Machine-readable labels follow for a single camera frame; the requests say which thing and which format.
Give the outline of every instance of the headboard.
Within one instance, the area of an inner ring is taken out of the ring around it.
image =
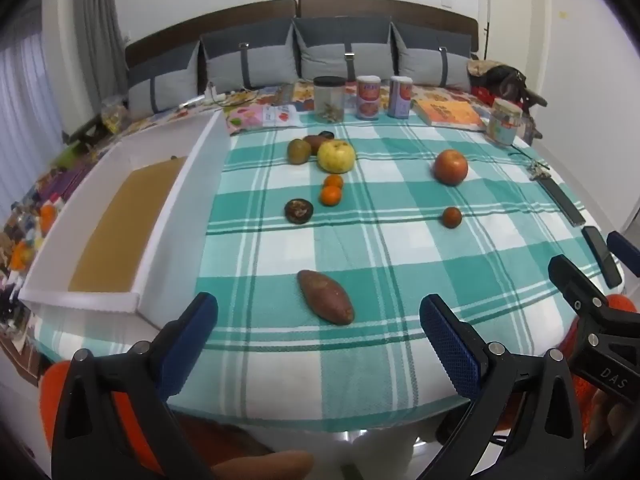
[[[201,34],[221,30],[233,25],[247,25],[270,18],[293,18],[296,15],[295,0],[268,0],[229,9],[217,10],[176,23],[125,48],[127,66],[131,68],[147,59],[159,56],[167,50],[196,41]],[[207,66],[202,46],[198,51],[198,93],[203,94],[207,84]]]
[[[471,51],[478,51],[478,22],[468,16],[401,0],[298,0],[300,18],[384,14],[399,22],[471,35]]]

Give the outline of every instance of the cushion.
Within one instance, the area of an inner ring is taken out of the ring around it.
[[[334,75],[355,80],[359,75],[389,79],[394,74],[391,19],[385,16],[295,18],[302,58],[302,77]],[[353,52],[353,66],[345,58]]]
[[[397,22],[393,29],[399,75],[410,77],[418,85],[471,90],[466,71],[471,36]]]
[[[298,79],[290,18],[236,25],[208,32],[200,39],[207,77],[218,93]]]
[[[129,69],[133,120],[177,107],[198,95],[198,43],[178,46]]]

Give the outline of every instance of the table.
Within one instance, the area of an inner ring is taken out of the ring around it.
[[[486,340],[542,354],[574,316],[546,276],[552,256],[566,254],[610,292],[580,229],[529,181],[528,159],[482,134],[430,128],[414,115],[377,123],[348,116],[330,128],[358,152],[343,200],[331,210],[317,205],[305,226],[286,224],[284,203],[300,197],[318,204],[326,176],[314,164],[285,162],[291,139],[326,129],[309,116],[304,122],[302,129],[234,137],[198,280],[198,290],[218,298],[219,321],[182,393],[170,399],[174,408],[297,430],[418,420],[461,402],[420,328],[424,295],[439,293]],[[437,153],[451,147],[470,162],[457,188],[429,172]],[[465,215],[453,231],[438,221],[449,205]],[[303,268],[345,287],[356,309],[352,325],[330,326],[310,313],[294,278]],[[114,326],[94,316],[34,317],[39,348],[57,359],[82,346],[110,354],[154,336],[143,324]]]

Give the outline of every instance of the blue gripper pad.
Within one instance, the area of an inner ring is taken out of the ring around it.
[[[188,307],[195,311],[190,319],[180,317],[178,323],[186,321],[180,327],[171,348],[168,349],[158,367],[156,391],[162,400],[179,394],[193,370],[213,327],[218,321],[218,302],[210,294],[199,293]]]
[[[614,253],[627,268],[640,277],[640,251],[617,231],[612,231],[607,236],[607,247]]]
[[[420,325],[457,393],[476,400],[480,394],[479,364],[429,296],[420,304]]]

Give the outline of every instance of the yellow apple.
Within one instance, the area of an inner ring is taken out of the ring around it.
[[[328,173],[346,173],[355,161],[356,151],[345,140],[328,140],[318,149],[318,165]]]

